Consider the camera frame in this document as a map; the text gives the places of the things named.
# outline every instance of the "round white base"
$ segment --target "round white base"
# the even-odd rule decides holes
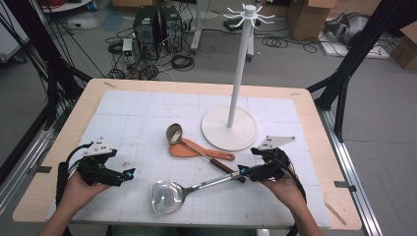
[[[258,137],[258,124],[249,112],[236,107],[233,126],[228,128],[229,110],[228,106],[219,106],[206,113],[202,121],[203,134],[221,149],[248,148]]]

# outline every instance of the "spoon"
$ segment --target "spoon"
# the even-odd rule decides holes
[[[241,175],[239,175],[239,171],[236,171],[189,188],[184,188],[173,181],[159,180],[150,187],[152,208],[159,214],[174,212],[181,208],[181,205],[184,204],[187,196],[194,191],[239,177],[241,177]]]
[[[232,169],[230,169],[229,167],[227,167],[226,165],[224,165],[220,161],[207,156],[206,154],[202,153],[201,151],[197,150],[196,148],[194,148],[194,147],[188,145],[187,143],[183,142],[182,139],[181,139],[182,134],[183,134],[183,131],[182,131],[181,126],[179,124],[176,124],[176,123],[170,125],[168,127],[168,129],[166,129],[166,139],[169,141],[170,144],[172,144],[172,145],[181,144],[181,145],[187,146],[188,148],[191,148],[192,150],[194,150],[198,154],[207,158],[211,164],[217,166],[217,168],[221,169],[225,173],[230,174],[230,173],[234,172]],[[245,177],[241,177],[238,180],[241,183],[245,183],[245,181],[246,181]]]

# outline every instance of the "black stand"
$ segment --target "black stand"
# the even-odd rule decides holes
[[[36,48],[42,61],[35,60],[29,50],[28,44],[24,43],[20,36],[15,32],[13,26],[9,26],[5,19],[0,18],[0,24],[10,33],[10,35],[20,44],[27,53],[29,59],[39,73],[39,76],[48,82],[47,96],[48,102],[39,116],[30,126],[18,145],[0,166],[0,185],[6,180],[9,173],[13,170],[16,163],[25,152],[40,129],[47,130],[55,122],[56,106],[60,99],[76,99],[83,89],[78,85],[74,76],[88,82],[92,77],[81,72],[74,66],[66,62],[57,47],[49,36],[46,28],[34,9],[30,0],[4,0],[10,12],[25,31],[30,42]]]
[[[309,92],[325,88],[322,95],[315,100],[316,106],[322,110],[330,110],[331,104],[338,97],[334,132],[340,142],[343,142],[342,125],[349,81],[369,51],[379,40],[384,30],[398,16],[398,13],[403,9],[402,7],[404,7],[407,1],[383,0],[337,70],[330,77],[307,88]]]

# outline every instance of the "white bracket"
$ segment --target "white bracket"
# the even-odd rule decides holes
[[[277,136],[267,136],[264,141],[258,146],[259,150],[264,149],[274,149],[291,142],[294,142],[295,137],[277,137]]]
[[[100,137],[95,141],[87,150],[84,151],[84,156],[107,154],[113,151],[112,148],[106,143],[103,137]]]

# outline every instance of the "cardboard box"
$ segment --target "cardboard box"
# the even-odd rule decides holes
[[[337,17],[340,13],[362,13],[366,16],[374,14],[375,9],[380,5],[381,0],[340,0],[331,9],[330,15]]]
[[[322,31],[337,0],[292,0],[286,20],[291,35],[299,40],[315,40]]]
[[[113,0],[114,7],[133,7],[137,8],[142,5],[157,6],[158,0]]]
[[[402,68],[406,70],[417,70],[417,22],[401,29],[404,38],[391,52]]]

